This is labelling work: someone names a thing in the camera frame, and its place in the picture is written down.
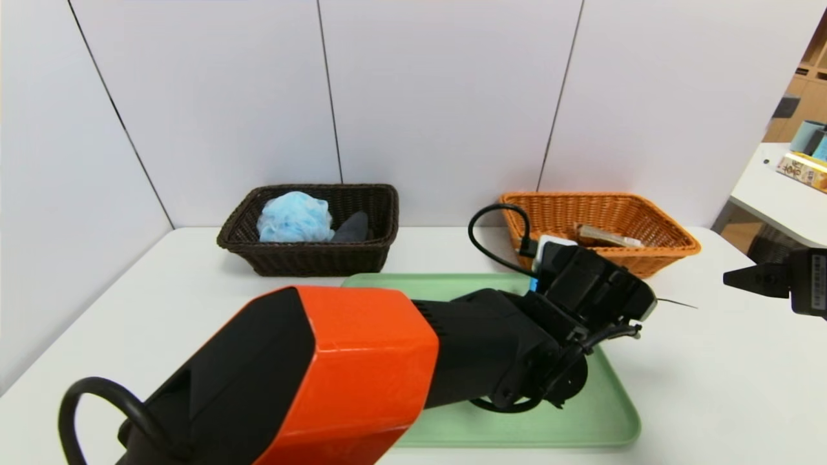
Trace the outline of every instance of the orange wicker basket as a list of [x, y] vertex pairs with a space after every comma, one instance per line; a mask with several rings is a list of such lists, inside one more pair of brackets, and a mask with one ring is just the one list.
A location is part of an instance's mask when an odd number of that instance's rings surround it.
[[[700, 252], [700, 244], [669, 215], [639, 195], [612, 192], [513, 192], [500, 202], [515, 204], [531, 218], [531, 237], [541, 234], [575, 239], [575, 223], [585, 223], [621, 236], [640, 239], [646, 247], [590, 247], [636, 276], [647, 278], [664, 266]], [[503, 210], [514, 248], [523, 236], [523, 220]], [[531, 269], [532, 259], [520, 265]]]

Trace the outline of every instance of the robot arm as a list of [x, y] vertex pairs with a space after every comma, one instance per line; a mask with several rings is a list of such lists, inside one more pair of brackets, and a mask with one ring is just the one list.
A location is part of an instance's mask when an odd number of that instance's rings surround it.
[[422, 409], [562, 408], [585, 385], [592, 348], [637, 336], [633, 321], [656, 300], [593, 251], [547, 243], [542, 252], [525, 295], [483, 289], [436, 302], [305, 286], [263, 295], [145, 403], [99, 378], [72, 386], [60, 412], [69, 465], [85, 463], [73, 425], [84, 392], [127, 413], [120, 465], [366, 465]]

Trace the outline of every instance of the black cable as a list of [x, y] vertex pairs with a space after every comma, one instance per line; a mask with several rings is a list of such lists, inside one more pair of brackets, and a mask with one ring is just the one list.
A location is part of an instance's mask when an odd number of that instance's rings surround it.
[[523, 273], [524, 275], [531, 276], [532, 278], [536, 278], [537, 276], [532, 273], [531, 271], [525, 270], [520, 266], [515, 265], [514, 263], [510, 263], [502, 258], [494, 255], [491, 251], [486, 249], [482, 246], [474, 237], [474, 225], [480, 219], [480, 217], [488, 212], [493, 212], [494, 210], [512, 210], [517, 212], [521, 217], [523, 217], [523, 223], [525, 225], [523, 229], [523, 238], [520, 240], [520, 253], [526, 253], [531, 248], [531, 223], [528, 221], [528, 214], [525, 213], [525, 210], [521, 209], [517, 205], [514, 204], [492, 204], [484, 209], [480, 210], [479, 212], [475, 213], [474, 216], [471, 218], [471, 221], [468, 223], [468, 238], [471, 240], [471, 243], [474, 244], [474, 247], [477, 248], [483, 255], [489, 257], [491, 260], [496, 261], [502, 266], [509, 268], [510, 270], [517, 271], [518, 273]]
[[493, 402], [489, 402], [487, 400], [482, 399], [471, 399], [471, 403], [476, 405], [477, 407], [480, 407], [483, 410], [488, 410], [489, 412], [496, 412], [498, 414], [521, 414], [540, 405], [540, 402], [542, 401], [542, 397], [537, 397], [533, 399], [528, 399], [520, 404], [514, 404], [501, 409], [500, 407], [494, 405]]
[[74, 430], [74, 414], [78, 409], [80, 396], [93, 394], [115, 405], [138, 428], [147, 440], [159, 451], [179, 460], [189, 458], [189, 447], [174, 445], [170, 437], [152, 416], [146, 405], [127, 388], [105, 378], [89, 377], [76, 381], [63, 396], [58, 415], [58, 432], [63, 444], [63, 453], [69, 465], [86, 465], [84, 453]]

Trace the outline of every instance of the wicker basket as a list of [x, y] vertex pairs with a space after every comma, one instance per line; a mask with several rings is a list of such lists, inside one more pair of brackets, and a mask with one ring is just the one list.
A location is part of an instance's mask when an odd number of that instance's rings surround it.
[[[259, 242], [256, 222], [268, 200], [299, 190], [327, 200], [333, 229], [358, 211], [367, 213], [365, 242]], [[399, 195], [392, 185], [272, 185], [252, 190], [218, 234], [261, 276], [350, 276], [378, 272], [399, 229]]]
[[[700, 252], [700, 244], [652, 202], [633, 194], [514, 192], [500, 202], [522, 207], [531, 219], [531, 236], [541, 234], [575, 239], [575, 223], [586, 223], [610, 233], [634, 237], [643, 248], [590, 247], [636, 276], [646, 278], [664, 266]], [[504, 210], [514, 248], [523, 236], [523, 220]], [[532, 260], [520, 257], [531, 269]]]

